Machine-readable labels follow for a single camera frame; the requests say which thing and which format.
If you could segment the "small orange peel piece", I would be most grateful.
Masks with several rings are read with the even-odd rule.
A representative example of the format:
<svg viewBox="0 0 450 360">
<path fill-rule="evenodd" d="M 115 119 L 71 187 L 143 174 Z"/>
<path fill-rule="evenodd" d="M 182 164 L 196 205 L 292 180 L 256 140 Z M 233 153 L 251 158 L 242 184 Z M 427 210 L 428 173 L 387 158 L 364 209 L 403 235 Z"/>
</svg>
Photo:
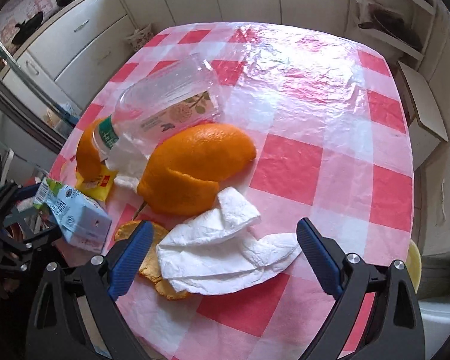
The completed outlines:
<svg viewBox="0 0 450 360">
<path fill-rule="evenodd" d="M 127 239 L 140 224 L 139 220 L 126 222 L 118 226 L 113 234 L 113 240 L 115 242 Z M 175 291 L 170 283 L 163 279 L 161 276 L 161 270 L 159 267 L 158 256 L 156 247 L 158 243 L 168 234 L 168 231 L 157 223 L 153 225 L 153 241 L 139 267 L 139 275 L 151 281 L 154 284 L 156 292 L 165 297 L 168 301 L 178 301 L 187 298 L 190 293 L 186 290 Z"/>
</svg>

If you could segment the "blue white milk carton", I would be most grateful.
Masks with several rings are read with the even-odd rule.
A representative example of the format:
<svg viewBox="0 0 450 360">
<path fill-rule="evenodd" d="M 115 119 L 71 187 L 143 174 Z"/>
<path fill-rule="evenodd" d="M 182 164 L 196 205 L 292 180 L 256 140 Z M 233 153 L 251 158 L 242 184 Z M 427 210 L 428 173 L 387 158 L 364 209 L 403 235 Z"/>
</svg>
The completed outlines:
<svg viewBox="0 0 450 360">
<path fill-rule="evenodd" d="M 45 177 L 34 196 L 33 205 L 58 225 L 69 245 L 101 253 L 112 219 L 90 197 L 67 184 Z"/>
</svg>

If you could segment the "white paper towel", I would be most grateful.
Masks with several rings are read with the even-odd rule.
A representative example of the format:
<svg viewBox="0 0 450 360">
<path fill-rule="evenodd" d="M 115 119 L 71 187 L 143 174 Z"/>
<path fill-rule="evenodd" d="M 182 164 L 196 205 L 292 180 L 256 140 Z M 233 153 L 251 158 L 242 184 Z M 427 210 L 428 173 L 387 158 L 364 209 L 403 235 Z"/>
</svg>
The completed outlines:
<svg viewBox="0 0 450 360">
<path fill-rule="evenodd" d="M 293 233 L 254 237 L 261 214 L 238 190 L 218 193 L 218 206 L 176 225 L 156 246 L 163 279 L 177 291 L 224 295 L 283 272 L 302 252 Z"/>
</svg>

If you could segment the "yellow snack wrapper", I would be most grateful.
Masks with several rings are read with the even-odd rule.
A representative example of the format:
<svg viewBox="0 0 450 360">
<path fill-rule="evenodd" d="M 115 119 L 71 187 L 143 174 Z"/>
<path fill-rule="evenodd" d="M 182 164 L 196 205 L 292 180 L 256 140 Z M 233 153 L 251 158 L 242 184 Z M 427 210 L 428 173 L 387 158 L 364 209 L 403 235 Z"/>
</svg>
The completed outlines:
<svg viewBox="0 0 450 360">
<path fill-rule="evenodd" d="M 104 203 L 110 194 L 117 172 L 102 165 L 99 176 L 92 181 L 85 181 L 78 172 L 75 172 L 75 175 L 77 180 L 75 188 L 78 191 L 91 199 Z"/>
</svg>

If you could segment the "yellow plastic basin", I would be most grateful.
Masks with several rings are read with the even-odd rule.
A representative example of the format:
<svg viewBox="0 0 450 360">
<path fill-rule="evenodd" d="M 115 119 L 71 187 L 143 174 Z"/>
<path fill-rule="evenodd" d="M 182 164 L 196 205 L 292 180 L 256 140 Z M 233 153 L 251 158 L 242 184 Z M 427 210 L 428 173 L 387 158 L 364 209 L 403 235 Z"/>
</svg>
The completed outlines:
<svg viewBox="0 0 450 360">
<path fill-rule="evenodd" d="M 422 260 L 419 248 L 413 240 L 410 240 L 409 243 L 406 256 L 406 268 L 409 273 L 414 290 L 417 293 L 419 290 L 422 275 Z"/>
</svg>

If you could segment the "red white checkered tablecloth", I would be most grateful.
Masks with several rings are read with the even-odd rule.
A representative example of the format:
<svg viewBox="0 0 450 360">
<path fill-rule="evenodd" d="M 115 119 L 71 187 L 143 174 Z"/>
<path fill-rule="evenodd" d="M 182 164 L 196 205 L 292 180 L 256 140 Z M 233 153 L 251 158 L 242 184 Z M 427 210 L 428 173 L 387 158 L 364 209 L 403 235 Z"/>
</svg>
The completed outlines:
<svg viewBox="0 0 450 360">
<path fill-rule="evenodd" d="M 395 82 L 379 52 L 327 33 L 249 23 L 162 30 L 95 97 L 51 177 L 73 185 L 82 131 L 127 87 L 195 53 L 217 73 L 223 120 L 257 147 L 252 168 L 232 180 L 261 213 L 255 237 L 294 233 L 308 217 L 368 263 L 406 257 L 413 160 Z M 299 256 L 276 277 L 223 296 L 169 301 L 139 278 L 118 307 L 155 358 L 297 359 L 333 303 Z"/>
</svg>

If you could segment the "large orange peel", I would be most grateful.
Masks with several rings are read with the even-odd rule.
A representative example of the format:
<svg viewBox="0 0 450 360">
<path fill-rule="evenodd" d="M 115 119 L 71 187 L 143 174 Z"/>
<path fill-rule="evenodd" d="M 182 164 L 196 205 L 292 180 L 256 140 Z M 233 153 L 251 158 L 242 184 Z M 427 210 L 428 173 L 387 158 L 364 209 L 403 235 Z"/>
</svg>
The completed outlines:
<svg viewBox="0 0 450 360">
<path fill-rule="evenodd" d="M 256 155 L 253 140 L 238 127 L 198 124 L 154 149 L 136 192 L 155 213 L 195 216 L 212 208 L 220 183 Z"/>
</svg>

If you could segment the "curved orange peel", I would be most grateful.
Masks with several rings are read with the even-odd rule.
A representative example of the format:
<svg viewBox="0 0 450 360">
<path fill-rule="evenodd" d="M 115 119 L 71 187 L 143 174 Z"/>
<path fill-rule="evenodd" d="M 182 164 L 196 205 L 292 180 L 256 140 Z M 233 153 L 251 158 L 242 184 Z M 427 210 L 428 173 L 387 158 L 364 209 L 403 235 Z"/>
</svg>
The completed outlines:
<svg viewBox="0 0 450 360">
<path fill-rule="evenodd" d="M 83 180 L 93 181 L 101 172 L 101 152 L 105 144 L 99 133 L 99 125 L 105 118 L 92 122 L 82 133 L 76 151 L 76 171 Z"/>
</svg>

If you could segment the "clear plastic water bottle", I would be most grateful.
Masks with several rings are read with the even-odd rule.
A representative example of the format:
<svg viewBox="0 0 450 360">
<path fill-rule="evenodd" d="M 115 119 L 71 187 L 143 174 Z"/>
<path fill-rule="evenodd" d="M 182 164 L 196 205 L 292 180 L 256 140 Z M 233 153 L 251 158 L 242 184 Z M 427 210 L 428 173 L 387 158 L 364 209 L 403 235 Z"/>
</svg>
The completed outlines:
<svg viewBox="0 0 450 360">
<path fill-rule="evenodd" d="M 136 111 L 124 115 L 112 114 L 98 122 L 92 129 L 91 141 L 98 150 L 99 158 L 105 161 L 119 141 L 131 144 L 143 155 L 148 155 L 158 144 L 163 112 L 155 115 L 139 114 Z"/>
</svg>

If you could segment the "white bucket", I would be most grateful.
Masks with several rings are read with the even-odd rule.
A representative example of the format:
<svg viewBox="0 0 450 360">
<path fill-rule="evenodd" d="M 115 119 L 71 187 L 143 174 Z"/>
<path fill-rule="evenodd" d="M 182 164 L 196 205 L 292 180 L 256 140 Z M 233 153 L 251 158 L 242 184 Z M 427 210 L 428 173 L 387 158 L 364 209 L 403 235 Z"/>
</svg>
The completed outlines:
<svg viewBox="0 0 450 360">
<path fill-rule="evenodd" d="M 418 301 L 425 335 L 425 358 L 431 359 L 450 335 L 450 295 Z"/>
</svg>

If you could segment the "white wooden stool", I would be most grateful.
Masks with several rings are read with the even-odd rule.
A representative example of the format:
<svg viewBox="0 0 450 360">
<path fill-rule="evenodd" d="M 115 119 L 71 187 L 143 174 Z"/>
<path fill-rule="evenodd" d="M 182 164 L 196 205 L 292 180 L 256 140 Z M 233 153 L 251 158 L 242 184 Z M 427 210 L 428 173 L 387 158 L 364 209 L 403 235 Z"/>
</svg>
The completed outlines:
<svg viewBox="0 0 450 360">
<path fill-rule="evenodd" d="M 394 79 L 406 114 L 416 171 L 439 144 L 449 141 L 449 137 L 427 80 L 402 62 L 398 62 Z"/>
</svg>

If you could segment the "clear plastic food tray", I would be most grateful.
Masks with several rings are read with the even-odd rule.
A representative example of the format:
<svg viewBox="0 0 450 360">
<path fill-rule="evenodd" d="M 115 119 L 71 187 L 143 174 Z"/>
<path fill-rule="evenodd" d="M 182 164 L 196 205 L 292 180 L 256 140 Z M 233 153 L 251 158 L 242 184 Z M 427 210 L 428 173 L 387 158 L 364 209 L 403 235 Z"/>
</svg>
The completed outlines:
<svg viewBox="0 0 450 360">
<path fill-rule="evenodd" d="M 189 55 L 152 73 L 127 88 L 112 114 L 133 111 L 155 115 L 163 112 L 159 140 L 171 133 L 213 119 L 220 113 L 218 76 L 201 55 Z"/>
</svg>

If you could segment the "floral small waste basket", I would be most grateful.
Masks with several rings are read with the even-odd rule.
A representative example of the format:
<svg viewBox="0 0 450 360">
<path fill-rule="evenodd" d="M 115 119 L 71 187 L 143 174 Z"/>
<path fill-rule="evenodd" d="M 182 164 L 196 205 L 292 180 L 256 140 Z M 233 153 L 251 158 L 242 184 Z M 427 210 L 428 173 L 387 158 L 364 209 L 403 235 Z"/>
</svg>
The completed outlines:
<svg viewBox="0 0 450 360">
<path fill-rule="evenodd" d="M 136 29 L 133 34 L 125 37 L 124 40 L 134 52 L 137 52 L 153 37 L 153 26 L 152 24 L 148 24 L 143 28 Z"/>
</svg>

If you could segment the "black frying pan on shelf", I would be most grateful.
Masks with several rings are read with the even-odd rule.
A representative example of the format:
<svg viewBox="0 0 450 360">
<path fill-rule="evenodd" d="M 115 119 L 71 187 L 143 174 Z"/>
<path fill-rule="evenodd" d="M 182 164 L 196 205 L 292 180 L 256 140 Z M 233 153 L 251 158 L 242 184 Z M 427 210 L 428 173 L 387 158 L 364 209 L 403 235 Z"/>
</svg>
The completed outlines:
<svg viewBox="0 0 450 360">
<path fill-rule="evenodd" d="M 423 43 L 418 34 L 405 23 L 401 16 L 384 9 L 373 9 L 370 20 L 358 23 L 360 29 L 377 29 L 383 33 L 399 39 L 414 50 L 421 51 Z"/>
</svg>

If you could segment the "white shelf rack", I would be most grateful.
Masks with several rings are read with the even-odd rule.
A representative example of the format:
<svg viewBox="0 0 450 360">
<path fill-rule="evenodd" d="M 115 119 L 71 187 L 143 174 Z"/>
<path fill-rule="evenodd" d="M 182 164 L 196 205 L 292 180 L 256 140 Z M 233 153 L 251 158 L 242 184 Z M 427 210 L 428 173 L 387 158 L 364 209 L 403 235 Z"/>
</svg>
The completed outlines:
<svg viewBox="0 0 450 360">
<path fill-rule="evenodd" d="M 349 0 L 345 35 L 378 50 L 388 62 L 417 68 L 437 16 L 435 0 Z"/>
</svg>

